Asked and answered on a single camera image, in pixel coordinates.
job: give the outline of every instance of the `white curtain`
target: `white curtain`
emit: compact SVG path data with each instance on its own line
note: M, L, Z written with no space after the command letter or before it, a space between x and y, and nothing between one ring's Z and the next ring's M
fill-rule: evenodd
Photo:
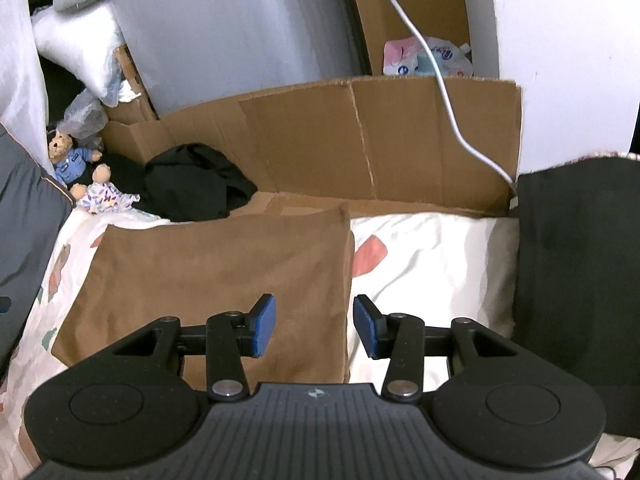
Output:
M0 0L0 123L53 175L47 102L28 0Z

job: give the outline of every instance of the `cardboard sheet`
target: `cardboard sheet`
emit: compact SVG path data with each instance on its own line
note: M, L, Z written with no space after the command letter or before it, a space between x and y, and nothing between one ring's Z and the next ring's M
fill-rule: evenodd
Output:
M473 78L446 84L466 140L515 176L520 89ZM109 149L140 163L172 146L203 142L225 153L261 192L419 205L386 212L444 208L492 216L505 214L510 199L501 177L454 138L429 77L254 92L157 121L110 121L102 136Z

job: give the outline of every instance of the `metal rivet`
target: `metal rivet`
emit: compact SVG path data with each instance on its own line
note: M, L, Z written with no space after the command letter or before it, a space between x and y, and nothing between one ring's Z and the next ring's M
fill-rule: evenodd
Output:
M411 397L418 393L418 385L412 381L391 381L386 387L388 392L396 397Z
M220 397L235 397L242 393L242 384L232 379L223 379L211 387L211 391Z

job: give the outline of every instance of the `stuffed toy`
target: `stuffed toy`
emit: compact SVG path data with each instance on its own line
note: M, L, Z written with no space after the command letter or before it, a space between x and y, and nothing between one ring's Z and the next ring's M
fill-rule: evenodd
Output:
M87 163L98 162L102 153L87 148L74 148L73 139L57 130L47 134L49 159L56 172L56 178L67 187L73 184L90 184L91 171Z
M122 193L111 182L111 170L106 164L100 164L94 170L94 183L90 186L74 184L71 194L77 200L76 205L92 215L98 213L119 213L131 209L140 195Z

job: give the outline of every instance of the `ribbed black surface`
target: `ribbed black surface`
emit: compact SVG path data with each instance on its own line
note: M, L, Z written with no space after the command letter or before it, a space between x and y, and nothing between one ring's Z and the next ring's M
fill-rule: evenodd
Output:
M218 404L197 435L157 462L119 472L47 463L33 480L602 480L582 463L553 471L498 471L441 442L421 412L381 400L366 384L265 384L240 404Z

